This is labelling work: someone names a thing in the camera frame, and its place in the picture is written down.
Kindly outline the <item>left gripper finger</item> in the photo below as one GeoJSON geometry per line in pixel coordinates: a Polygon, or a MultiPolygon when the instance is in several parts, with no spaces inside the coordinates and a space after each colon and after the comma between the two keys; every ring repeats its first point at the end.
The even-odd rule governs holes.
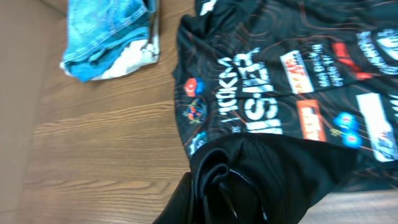
{"type": "Polygon", "coordinates": [[[187,172],[183,175],[168,204],[153,224],[192,224],[193,202],[192,174],[187,172]]]}

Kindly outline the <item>black orange-patterned cycling jersey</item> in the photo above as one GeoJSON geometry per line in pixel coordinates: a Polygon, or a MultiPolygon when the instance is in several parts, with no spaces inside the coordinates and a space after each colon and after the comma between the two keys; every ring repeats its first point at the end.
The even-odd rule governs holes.
{"type": "Polygon", "coordinates": [[[397,188],[397,2],[196,1],[177,32],[190,223],[298,223],[397,188]]]}

